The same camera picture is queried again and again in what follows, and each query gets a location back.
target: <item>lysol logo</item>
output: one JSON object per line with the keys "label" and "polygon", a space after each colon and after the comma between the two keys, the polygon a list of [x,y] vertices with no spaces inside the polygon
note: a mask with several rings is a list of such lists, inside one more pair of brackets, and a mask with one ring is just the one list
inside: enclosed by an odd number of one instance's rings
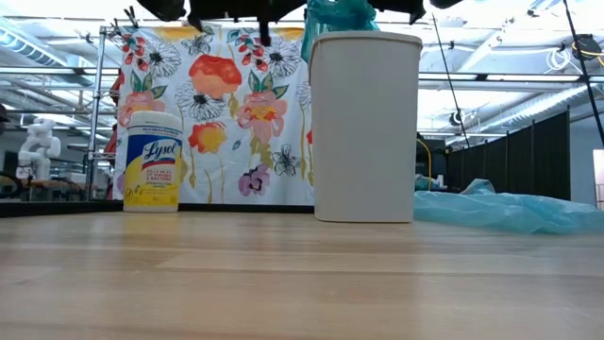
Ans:
{"label": "lysol logo", "polygon": [[178,143],[171,140],[161,140],[146,144],[143,147],[143,169],[161,164],[175,164]]}

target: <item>floral fabric backdrop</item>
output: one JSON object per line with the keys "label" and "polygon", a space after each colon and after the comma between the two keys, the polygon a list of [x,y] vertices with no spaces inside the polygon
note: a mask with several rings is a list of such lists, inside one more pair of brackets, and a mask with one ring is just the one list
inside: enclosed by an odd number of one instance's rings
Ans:
{"label": "floral fabric backdrop", "polygon": [[314,203],[308,65],[302,29],[132,30],[116,37],[124,60],[115,164],[122,199],[132,113],[182,118],[180,202]]}

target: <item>purple flower print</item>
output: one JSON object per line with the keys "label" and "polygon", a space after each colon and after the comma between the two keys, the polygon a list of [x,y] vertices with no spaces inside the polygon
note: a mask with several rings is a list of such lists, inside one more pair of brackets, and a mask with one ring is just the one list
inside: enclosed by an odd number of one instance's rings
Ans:
{"label": "purple flower print", "polygon": [[243,196],[249,196],[250,193],[260,196],[264,195],[266,187],[271,183],[271,178],[266,172],[267,170],[268,165],[260,164],[239,178],[239,191]]}

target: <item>lysol wipes container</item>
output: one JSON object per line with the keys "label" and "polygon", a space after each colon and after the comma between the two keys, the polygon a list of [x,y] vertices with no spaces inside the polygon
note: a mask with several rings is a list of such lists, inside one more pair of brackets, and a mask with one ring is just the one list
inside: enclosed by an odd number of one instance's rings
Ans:
{"label": "lysol wipes container", "polygon": [[142,110],[128,126],[124,211],[178,211],[182,122],[166,112]]}

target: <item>wooden surface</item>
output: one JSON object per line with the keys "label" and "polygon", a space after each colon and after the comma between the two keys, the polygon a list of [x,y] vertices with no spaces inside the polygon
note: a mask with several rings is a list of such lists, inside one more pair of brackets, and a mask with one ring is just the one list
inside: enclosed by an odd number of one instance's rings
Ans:
{"label": "wooden surface", "polygon": [[291,214],[0,219],[0,339],[604,339],[604,238]]}

